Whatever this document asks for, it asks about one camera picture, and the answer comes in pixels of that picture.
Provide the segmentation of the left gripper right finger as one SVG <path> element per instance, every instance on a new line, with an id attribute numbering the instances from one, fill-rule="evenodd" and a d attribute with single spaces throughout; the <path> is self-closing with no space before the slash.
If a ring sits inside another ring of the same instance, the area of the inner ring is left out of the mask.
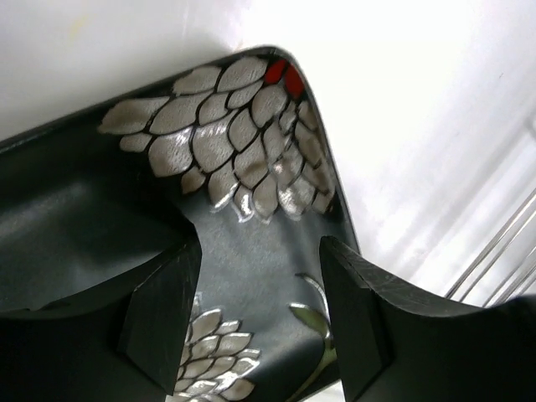
<path id="1" fill-rule="evenodd" d="M 332 236 L 319 257 L 346 400 L 534 400 L 534 296 L 488 308 L 452 301 Z"/>

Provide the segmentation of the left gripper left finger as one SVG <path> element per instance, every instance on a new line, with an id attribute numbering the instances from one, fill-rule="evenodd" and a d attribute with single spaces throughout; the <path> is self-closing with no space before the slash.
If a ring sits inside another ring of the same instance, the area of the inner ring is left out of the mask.
<path id="1" fill-rule="evenodd" d="M 1 315 L 4 401 L 163 401 L 174 391 L 202 248 L 195 229 L 146 263 Z"/>

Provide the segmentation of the black floral square plate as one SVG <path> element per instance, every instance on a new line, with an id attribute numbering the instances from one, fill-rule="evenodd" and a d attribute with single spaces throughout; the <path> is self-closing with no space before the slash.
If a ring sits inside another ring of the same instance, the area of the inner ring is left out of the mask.
<path id="1" fill-rule="evenodd" d="M 202 260 L 163 401 L 302 401 L 338 380 L 318 247 L 354 244 L 312 91 L 263 46 L 1 143 L 1 315 Z"/>

